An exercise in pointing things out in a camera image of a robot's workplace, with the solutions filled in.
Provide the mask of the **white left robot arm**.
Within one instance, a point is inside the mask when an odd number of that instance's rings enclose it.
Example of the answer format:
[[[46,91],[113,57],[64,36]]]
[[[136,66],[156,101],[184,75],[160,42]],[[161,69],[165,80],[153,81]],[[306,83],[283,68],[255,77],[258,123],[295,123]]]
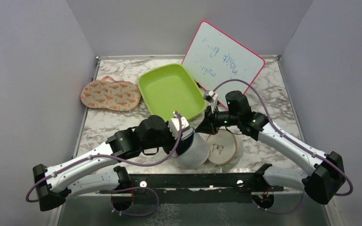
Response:
[[[115,167],[113,173],[93,178],[93,172],[125,162],[137,166],[131,159],[147,149],[171,146],[173,154],[182,138],[183,118],[177,113],[175,118],[165,122],[152,115],[138,126],[116,132],[93,150],[56,166],[39,164],[33,167],[34,185],[40,211],[55,209],[71,196],[101,190],[115,190],[124,193],[133,183],[124,167]]]

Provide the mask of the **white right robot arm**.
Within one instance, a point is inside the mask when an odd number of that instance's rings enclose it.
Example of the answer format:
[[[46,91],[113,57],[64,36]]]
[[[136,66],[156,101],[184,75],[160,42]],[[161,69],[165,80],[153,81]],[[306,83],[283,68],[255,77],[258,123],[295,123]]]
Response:
[[[220,127],[236,126],[242,135],[266,144],[297,164],[301,170],[264,164],[256,171],[254,188],[260,192],[271,186],[304,191],[312,200],[326,205],[346,182],[342,156],[317,150],[282,130],[266,115],[251,110],[247,97],[240,91],[226,94],[227,111],[219,111],[217,94],[206,91],[203,99],[210,103],[198,133],[215,135]]]

